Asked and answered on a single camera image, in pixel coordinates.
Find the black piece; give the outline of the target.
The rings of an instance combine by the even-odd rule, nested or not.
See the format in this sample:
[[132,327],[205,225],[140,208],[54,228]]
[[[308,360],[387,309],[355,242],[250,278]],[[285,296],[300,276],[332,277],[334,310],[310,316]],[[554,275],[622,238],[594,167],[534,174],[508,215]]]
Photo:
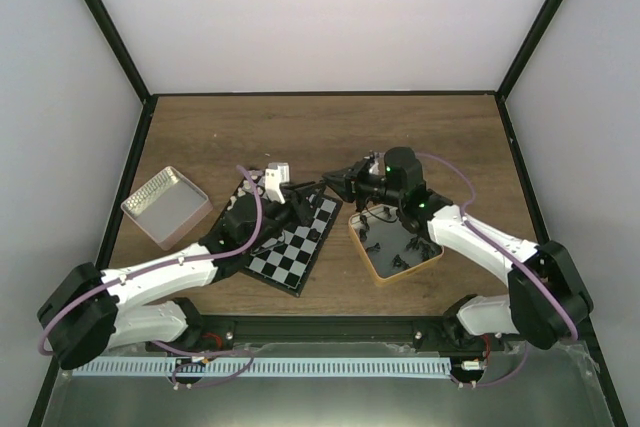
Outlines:
[[317,242],[320,238],[320,232],[316,229],[310,229],[307,238],[313,242]]

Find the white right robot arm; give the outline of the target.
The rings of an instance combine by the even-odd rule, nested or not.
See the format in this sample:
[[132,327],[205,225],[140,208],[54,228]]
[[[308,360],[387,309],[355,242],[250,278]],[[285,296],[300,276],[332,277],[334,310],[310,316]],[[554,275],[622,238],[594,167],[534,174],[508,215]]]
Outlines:
[[444,325],[451,347],[468,349],[484,334],[518,335],[544,350],[577,340],[593,301],[567,248],[520,239],[475,219],[465,205],[428,187],[421,159],[409,147],[394,147],[322,179],[357,210],[371,202],[394,208],[409,233],[457,252],[506,286],[505,295],[472,295],[458,303]]

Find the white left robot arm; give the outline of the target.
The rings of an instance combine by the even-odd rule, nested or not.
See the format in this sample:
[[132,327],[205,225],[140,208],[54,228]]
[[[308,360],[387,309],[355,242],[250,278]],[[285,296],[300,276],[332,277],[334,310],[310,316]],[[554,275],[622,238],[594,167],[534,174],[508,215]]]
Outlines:
[[141,342],[194,350],[205,328],[179,292],[241,271],[298,294],[341,204],[321,184],[281,193],[270,199],[259,181],[245,182],[209,232],[180,251],[129,267],[74,267],[38,310],[41,354],[72,370],[108,349]]

